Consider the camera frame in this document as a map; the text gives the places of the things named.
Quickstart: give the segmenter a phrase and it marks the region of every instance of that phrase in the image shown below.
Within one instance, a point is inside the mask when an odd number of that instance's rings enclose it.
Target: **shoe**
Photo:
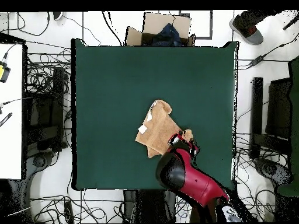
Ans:
[[[63,15],[63,12],[53,12],[54,20],[59,20]]]
[[[232,18],[230,21],[230,27],[233,31],[238,33],[242,39],[251,45],[260,45],[263,43],[264,38],[256,26],[251,27],[250,29],[242,29],[238,27],[235,23],[235,18]]]

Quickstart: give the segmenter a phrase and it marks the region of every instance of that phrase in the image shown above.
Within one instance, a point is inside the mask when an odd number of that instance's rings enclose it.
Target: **white label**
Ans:
[[[152,120],[152,110],[148,112],[147,121]]]
[[[138,128],[138,130],[140,131],[141,134],[143,134],[147,130],[147,127],[143,124]]]

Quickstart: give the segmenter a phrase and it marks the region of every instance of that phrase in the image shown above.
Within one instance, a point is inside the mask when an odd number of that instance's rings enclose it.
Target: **gray slipper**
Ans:
[[[256,30],[253,35],[245,38],[245,36],[232,24],[234,22],[234,20],[235,20],[235,18],[231,19],[230,27],[232,28],[233,31],[238,33],[246,43],[251,44],[251,45],[260,45],[263,43],[264,38],[259,30]]]

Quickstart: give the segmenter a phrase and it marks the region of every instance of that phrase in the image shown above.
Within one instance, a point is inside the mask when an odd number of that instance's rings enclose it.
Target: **yellow object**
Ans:
[[[3,66],[0,65],[0,79],[2,78],[3,76],[3,73],[4,73],[4,69],[3,69]]]

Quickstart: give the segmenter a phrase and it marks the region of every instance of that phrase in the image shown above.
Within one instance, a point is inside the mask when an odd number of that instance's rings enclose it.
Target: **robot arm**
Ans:
[[[256,221],[235,192],[224,189],[209,175],[192,166],[192,160],[200,151],[193,140],[187,142],[178,133],[170,138],[169,145],[156,169],[161,186],[197,209],[207,209],[210,202],[215,202],[216,222]]]

